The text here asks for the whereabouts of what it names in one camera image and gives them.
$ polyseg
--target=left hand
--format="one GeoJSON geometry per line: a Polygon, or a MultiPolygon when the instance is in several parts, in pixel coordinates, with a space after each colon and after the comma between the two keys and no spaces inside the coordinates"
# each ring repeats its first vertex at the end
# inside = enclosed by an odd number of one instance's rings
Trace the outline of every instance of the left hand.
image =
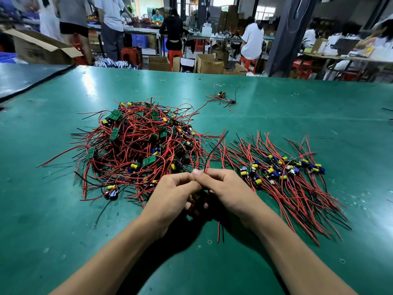
{"type": "Polygon", "coordinates": [[[170,174],[160,179],[140,214],[157,230],[156,239],[165,235],[169,225],[185,208],[189,196],[201,189],[191,173],[170,174]]]}

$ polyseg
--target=person in black clothing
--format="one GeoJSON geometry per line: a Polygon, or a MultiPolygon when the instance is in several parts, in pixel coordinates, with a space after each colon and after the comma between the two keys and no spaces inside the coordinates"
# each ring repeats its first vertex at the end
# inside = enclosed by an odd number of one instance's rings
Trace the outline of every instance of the person in black clothing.
{"type": "Polygon", "coordinates": [[[183,28],[183,22],[180,19],[176,8],[171,8],[170,16],[166,17],[162,22],[160,34],[165,33],[165,28],[168,33],[168,40],[165,44],[166,48],[170,51],[182,50],[182,34],[188,34],[188,31],[183,28]]]}

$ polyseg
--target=green table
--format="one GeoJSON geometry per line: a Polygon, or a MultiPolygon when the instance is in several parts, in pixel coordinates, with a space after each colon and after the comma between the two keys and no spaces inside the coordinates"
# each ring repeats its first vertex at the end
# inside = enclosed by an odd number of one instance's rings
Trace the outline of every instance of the green table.
{"type": "MultiPolygon", "coordinates": [[[[272,142],[290,149],[283,136],[309,134],[317,161],[327,169],[332,195],[348,206],[352,231],[319,237],[312,250],[359,294],[391,291],[393,260],[393,86],[242,76],[167,73],[78,67],[17,98],[0,112],[0,289],[2,294],[46,294],[91,258],[141,211],[123,198],[80,202],[81,181],[73,177],[68,153],[48,168],[35,167],[69,148],[70,133],[97,126],[79,112],[116,108],[118,101],[154,96],[167,106],[202,106],[205,94],[237,91],[233,113],[209,103],[195,116],[199,132],[271,132],[272,142]]],[[[269,196],[261,197],[274,209],[269,196]]],[[[180,233],[143,256],[133,269],[130,293],[283,294],[266,254],[236,223],[216,243],[217,223],[180,224],[180,233]]]]}

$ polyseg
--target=black pants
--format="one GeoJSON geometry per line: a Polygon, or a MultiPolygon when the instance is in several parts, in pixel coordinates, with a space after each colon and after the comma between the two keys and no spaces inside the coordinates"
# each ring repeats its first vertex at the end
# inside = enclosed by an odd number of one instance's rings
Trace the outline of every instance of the black pants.
{"type": "Polygon", "coordinates": [[[121,61],[121,50],[124,47],[124,32],[111,29],[105,23],[102,23],[101,37],[104,43],[104,51],[108,58],[113,61],[121,61]]]}
{"type": "Polygon", "coordinates": [[[165,43],[165,46],[167,47],[167,50],[169,51],[181,51],[182,50],[182,41],[179,40],[178,42],[171,42],[169,40],[167,40],[167,42],[165,43]]]}

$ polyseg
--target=black shorts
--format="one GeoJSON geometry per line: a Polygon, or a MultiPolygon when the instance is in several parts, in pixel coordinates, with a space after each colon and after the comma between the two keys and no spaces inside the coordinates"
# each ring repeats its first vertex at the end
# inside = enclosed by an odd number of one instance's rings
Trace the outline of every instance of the black shorts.
{"type": "Polygon", "coordinates": [[[77,24],[60,22],[61,34],[80,34],[84,37],[89,37],[89,29],[77,24]]]}

